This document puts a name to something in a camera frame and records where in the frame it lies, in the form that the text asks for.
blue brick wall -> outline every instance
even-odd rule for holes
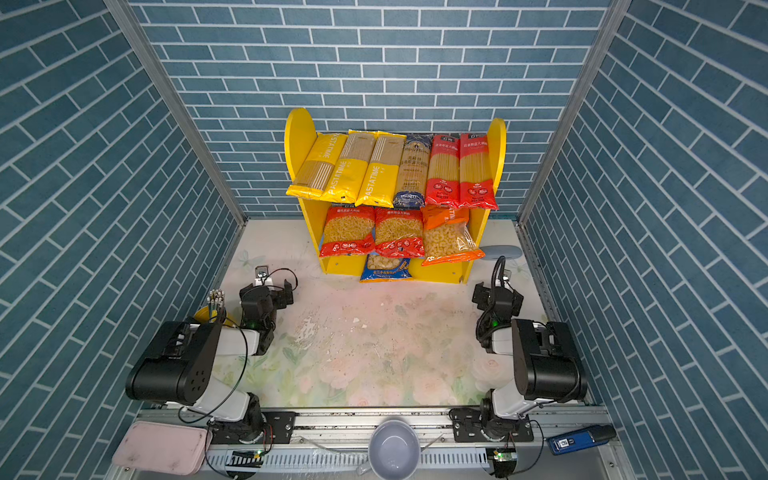
[[[0,12],[0,478],[90,478],[235,224],[101,0]]]
[[[283,130],[485,131],[508,121],[502,212],[518,211],[609,0],[131,1],[252,217],[285,196]]]
[[[528,224],[645,478],[768,478],[767,27],[634,0]]]

gray bowl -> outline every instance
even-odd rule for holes
[[[405,480],[419,464],[419,437],[402,420],[386,420],[368,444],[371,469],[384,480]]]

floral table surface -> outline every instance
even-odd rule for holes
[[[514,233],[510,220],[492,221],[483,244],[519,245]],[[488,354],[475,340],[480,311],[470,301],[472,289],[488,282],[493,262],[475,262],[467,285],[361,284],[322,274],[303,222],[251,221],[222,285],[236,316],[237,291],[261,264],[288,266],[300,280],[295,303],[278,312],[272,345],[248,359],[238,387],[256,393],[262,406],[476,404],[488,389],[512,380],[511,357]],[[525,295],[521,316],[546,320],[525,259],[508,260],[507,269]],[[233,385],[243,360],[217,357],[214,376]]]

yellow shelf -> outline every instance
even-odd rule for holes
[[[309,154],[316,138],[315,122],[312,120],[310,113],[305,108],[294,109],[288,117],[285,136],[286,162],[288,163],[288,172],[290,173],[291,180],[296,177],[296,172],[299,171],[301,164],[304,163],[304,159]],[[498,190],[498,182],[502,179],[504,157],[507,151],[507,129],[501,118],[494,119],[491,122],[491,127],[488,129],[488,149],[490,150],[493,191],[495,193]],[[331,203],[300,198],[299,205],[301,205],[301,212],[310,231],[315,252],[319,253],[319,243],[323,237],[326,213]],[[469,211],[469,234],[477,244],[480,244],[489,214],[490,210],[484,209],[476,208]],[[360,277],[366,256],[318,257],[318,260],[324,273]],[[471,269],[472,262],[439,263],[437,265],[422,266],[422,259],[417,258],[411,260],[409,272],[414,279],[426,282],[466,283]]]

spaghetti package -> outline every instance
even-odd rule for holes
[[[408,273],[409,258],[386,258],[379,255],[368,255],[366,265],[362,268],[360,283],[392,282],[395,280],[412,280]]]
[[[423,257],[421,211],[377,208],[376,252],[388,258]]]
[[[323,229],[321,257],[373,252],[373,207],[331,207]]]
[[[469,209],[427,205],[422,208],[422,216],[426,256],[422,265],[466,262],[485,257],[469,236]]]
[[[318,134],[310,154],[306,156],[286,194],[318,200],[326,189],[346,138],[345,134]]]
[[[405,135],[379,132],[355,205],[392,208]]]
[[[481,134],[462,134],[459,143],[459,206],[498,210],[493,194],[488,138]]]
[[[429,150],[432,146],[430,134],[408,134],[402,149],[400,171],[397,173],[395,200],[399,208],[424,207],[429,170]]]
[[[349,131],[344,149],[341,150],[336,168],[320,200],[341,204],[355,203],[375,144],[375,134],[367,131]]]
[[[436,135],[432,141],[426,204],[458,207],[458,138]]]

